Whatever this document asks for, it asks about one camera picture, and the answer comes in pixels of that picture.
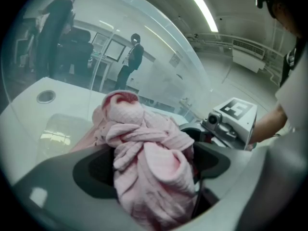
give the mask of man in black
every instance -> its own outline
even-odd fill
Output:
[[[140,36],[137,33],[134,33],[130,37],[133,48],[129,51],[127,57],[123,61],[124,65],[117,76],[115,90],[125,90],[129,75],[139,68],[144,52],[140,40]]]
[[[49,14],[38,37],[37,80],[54,77],[59,38],[67,24],[72,24],[75,0],[54,0],[41,13]]]

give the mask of transparent cover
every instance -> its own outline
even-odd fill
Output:
[[[12,183],[42,160],[67,153],[115,89],[137,93],[141,103],[179,125],[205,118],[212,108],[199,58],[153,5],[71,4],[29,0],[2,46],[8,52],[1,58],[9,106],[0,116],[1,153]]]

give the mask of pink towel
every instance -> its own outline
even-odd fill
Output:
[[[114,186],[123,208],[148,230],[169,230],[189,221],[195,202],[189,163],[193,140],[128,91],[109,93],[94,111],[93,122],[87,135],[94,137],[87,143],[115,148]]]

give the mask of black pants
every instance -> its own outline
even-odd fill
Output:
[[[37,80],[47,76],[54,78],[59,39],[57,37],[51,37],[51,35],[40,35],[38,38],[39,43],[36,60]]]
[[[132,72],[134,72],[134,70],[135,69],[128,67],[127,65],[123,65],[122,69],[117,75],[115,90],[125,90],[128,77]]]

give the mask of white sleeve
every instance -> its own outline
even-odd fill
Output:
[[[308,44],[295,70],[276,92],[278,103],[282,106],[292,127],[308,127]]]

